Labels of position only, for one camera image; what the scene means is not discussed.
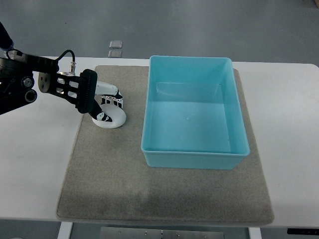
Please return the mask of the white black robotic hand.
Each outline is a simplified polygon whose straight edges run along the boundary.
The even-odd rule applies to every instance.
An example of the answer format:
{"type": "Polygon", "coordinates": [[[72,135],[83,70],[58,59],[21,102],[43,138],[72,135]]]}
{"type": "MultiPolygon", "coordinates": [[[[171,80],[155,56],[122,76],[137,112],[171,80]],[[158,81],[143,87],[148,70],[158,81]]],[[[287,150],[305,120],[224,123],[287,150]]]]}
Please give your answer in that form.
{"type": "Polygon", "coordinates": [[[91,118],[102,121],[112,121],[101,109],[103,104],[113,104],[123,109],[123,96],[119,89],[109,83],[97,82],[95,96],[101,97],[101,103],[99,104],[94,100],[93,108],[89,112],[91,118]]]}

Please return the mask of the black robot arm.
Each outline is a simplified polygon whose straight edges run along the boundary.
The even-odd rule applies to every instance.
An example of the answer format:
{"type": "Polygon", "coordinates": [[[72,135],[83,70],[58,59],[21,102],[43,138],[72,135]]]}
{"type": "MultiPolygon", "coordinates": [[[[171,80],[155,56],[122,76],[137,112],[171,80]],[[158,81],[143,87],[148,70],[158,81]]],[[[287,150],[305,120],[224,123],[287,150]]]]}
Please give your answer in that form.
{"type": "Polygon", "coordinates": [[[6,57],[0,60],[0,113],[5,114],[37,99],[33,89],[37,84],[43,93],[63,98],[73,104],[79,113],[90,113],[97,104],[95,89],[97,73],[84,70],[79,76],[74,72],[59,72],[59,60],[72,50],[65,50],[57,59],[28,55],[14,49],[14,42],[4,26],[0,27],[0,48],[6,57]]]}

